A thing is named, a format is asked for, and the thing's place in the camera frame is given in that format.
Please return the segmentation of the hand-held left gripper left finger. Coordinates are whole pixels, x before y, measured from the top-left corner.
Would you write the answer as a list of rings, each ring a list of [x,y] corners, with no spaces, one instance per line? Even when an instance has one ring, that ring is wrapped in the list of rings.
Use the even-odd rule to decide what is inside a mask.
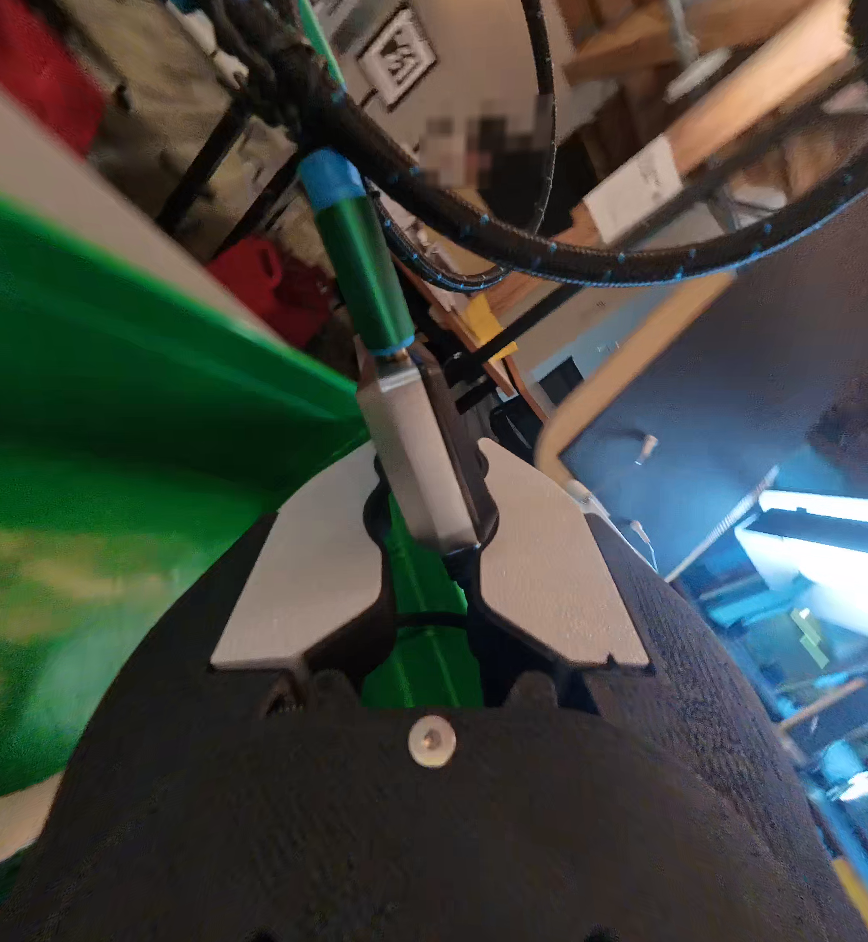
[[[390,496],[371,444],[293,494],[277,512],[210,665],[298,679],[334,670],[360,690],[396,639]]]

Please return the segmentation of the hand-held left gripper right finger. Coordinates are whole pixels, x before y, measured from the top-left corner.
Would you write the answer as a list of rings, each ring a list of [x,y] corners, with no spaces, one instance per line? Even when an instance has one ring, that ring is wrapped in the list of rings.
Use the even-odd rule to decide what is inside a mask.
[[[588,676],[652,678],[647,651],[596,538],[626,541],[590,500],[499,443],[477,443],[497,519],[468,583],[471,649],[484,702],[519,678],[549,678],[560,705],[588,705]]]

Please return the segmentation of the grey multiport adapter hub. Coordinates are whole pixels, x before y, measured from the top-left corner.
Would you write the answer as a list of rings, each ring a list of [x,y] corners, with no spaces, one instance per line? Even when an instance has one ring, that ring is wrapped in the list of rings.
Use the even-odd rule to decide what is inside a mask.
[[[437,359],[419,343],[377,357],[357,336],[355,349],[358,406],[410,535],[441,557],[478,548],[498,509]]]

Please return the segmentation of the green plastic bin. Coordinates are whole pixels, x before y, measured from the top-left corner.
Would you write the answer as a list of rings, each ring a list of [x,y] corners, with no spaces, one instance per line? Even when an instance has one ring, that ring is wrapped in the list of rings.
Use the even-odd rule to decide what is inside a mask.
[[[331,370],[0,196],[0,793],[79,748],[54,833],[0,865],[0,940],[499,938],[474,859],[360,861],[408,838],[382,812],[287,928],[265,873],[212,869],[240,924],[192,875],[239,821],[231,763],[185,818],[184,889],[136,921],[113,884],[113,832],[146,845],[193,766],[301,771],[266,750],[300,719],[268,712],[276,675],[209,661],[275,508],[365,439]]]

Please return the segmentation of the black wood-rimmed panel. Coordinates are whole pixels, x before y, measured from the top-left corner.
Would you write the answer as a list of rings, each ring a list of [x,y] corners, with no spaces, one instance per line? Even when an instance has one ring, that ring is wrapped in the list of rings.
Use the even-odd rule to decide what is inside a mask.
[[[587,487],[605,466],[566,446],[605,430],[657,436],[649,461],[611,488],[659,505],[734,501],[789,455],[846,382],[868,367],[868,191],[787,247],[743,265],[731,285],[620,391],[610,362],[574,390],[543,430],[536,466]],[[610,442],[605,462],[636,445]],[[673,498],[671,493],[680,493]]]

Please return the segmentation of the yellow box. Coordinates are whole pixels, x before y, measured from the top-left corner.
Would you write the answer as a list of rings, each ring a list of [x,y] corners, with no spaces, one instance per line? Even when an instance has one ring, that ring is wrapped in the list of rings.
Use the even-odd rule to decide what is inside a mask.
[[[502,331],[502,325],[493,313],[485,293],[462,299],[458,315],[461,339],[468,346],[476,349],[495,339]]]

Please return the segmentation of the bright studio light panel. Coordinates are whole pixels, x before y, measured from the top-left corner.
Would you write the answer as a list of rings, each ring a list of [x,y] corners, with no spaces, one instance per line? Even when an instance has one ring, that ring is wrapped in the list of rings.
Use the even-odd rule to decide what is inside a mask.
[[[868,498],[767,490],[734,534],[770,590],[868,638]]]

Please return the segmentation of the red bag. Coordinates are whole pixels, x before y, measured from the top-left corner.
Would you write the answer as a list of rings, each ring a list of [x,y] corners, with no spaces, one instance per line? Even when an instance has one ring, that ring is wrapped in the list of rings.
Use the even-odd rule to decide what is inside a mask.
[[[248,236],[212,259],[206,271],[283,341],[305,349],[330,321],[333,283],[274,242]]]

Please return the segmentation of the white paper label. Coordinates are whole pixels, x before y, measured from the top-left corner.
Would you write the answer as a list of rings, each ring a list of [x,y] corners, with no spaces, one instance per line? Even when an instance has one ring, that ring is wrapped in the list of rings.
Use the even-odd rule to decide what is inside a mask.
[[[615,245],[683,191],[667,135],[659,135],[583,198],[605,245]]]

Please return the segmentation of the brown wooden desk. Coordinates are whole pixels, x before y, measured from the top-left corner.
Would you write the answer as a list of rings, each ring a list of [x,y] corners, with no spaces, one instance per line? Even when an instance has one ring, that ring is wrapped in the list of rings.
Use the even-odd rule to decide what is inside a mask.
[[[814,80],[846,63],[851,55],[849,6],[846,1],[809,3],[667,127],[663,135],[672,145],[683,182]],[[572,216],[574,224],[558,237],[558,245],[565,241],[584,249],[616,248],[618,241],[611,246],[602,242],[583,203]]]

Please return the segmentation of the black white marker sign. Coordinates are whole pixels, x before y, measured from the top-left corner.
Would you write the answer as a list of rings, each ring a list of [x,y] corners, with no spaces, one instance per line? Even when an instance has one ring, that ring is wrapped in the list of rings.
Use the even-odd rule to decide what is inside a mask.
[[[359,51],[356,63],[386,112],[393,112],[440,62],[413,6],[398,6]]]

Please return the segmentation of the red plastic bin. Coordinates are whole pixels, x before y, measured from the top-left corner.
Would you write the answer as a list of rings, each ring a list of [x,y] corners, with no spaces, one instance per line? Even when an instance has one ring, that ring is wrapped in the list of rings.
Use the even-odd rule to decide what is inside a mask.
[[[87,157],[104,93],[24,2],[0,1],[0,86],[74,154]]]

